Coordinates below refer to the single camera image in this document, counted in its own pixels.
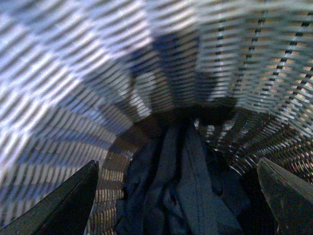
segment basket weave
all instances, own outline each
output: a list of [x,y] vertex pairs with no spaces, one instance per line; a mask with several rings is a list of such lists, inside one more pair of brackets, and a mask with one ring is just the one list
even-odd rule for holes
[[252,194],[261,157],[313,184],[312,3],[0,1],[0,227],[95,159],[86,234],[114,234],[132,155],[182,116]]

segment folded cloth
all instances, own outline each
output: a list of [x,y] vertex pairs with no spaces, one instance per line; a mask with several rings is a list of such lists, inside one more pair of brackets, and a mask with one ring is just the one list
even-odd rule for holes
[[250,200],[233,171],[221,173],[223,179],[222,199],[232,213],[237,217],[240,212],[250,208]]
[[201,139],[192,123],[174,124],[131,163],[125,201],[117,203],[119,235],[242,234],[212,191]]

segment black plastic piece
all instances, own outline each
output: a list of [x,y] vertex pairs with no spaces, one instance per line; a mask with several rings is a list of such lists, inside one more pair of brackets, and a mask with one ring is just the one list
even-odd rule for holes
[[98,162],[87,163],[0,235],[82,235],[93,205]]
[[313,234],[313,186],[266,158],[259,161],[257,171],[282,233]]

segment laundry basket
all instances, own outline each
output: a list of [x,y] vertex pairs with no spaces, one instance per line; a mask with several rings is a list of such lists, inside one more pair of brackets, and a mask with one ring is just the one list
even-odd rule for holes
[[91,159],[86,234],[115,234],[132,156],[192,117],[253,198],[250,235],[276,223],[266,157],[313,184],[312,0],[0,1],[0,227]]

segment blue fabric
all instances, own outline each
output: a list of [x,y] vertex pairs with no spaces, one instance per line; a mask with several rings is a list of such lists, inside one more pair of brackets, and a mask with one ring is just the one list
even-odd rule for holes
[[131,163],[119,235],[240,235],[241,227],[212,191],[206,152],[193,124],[174,124]]

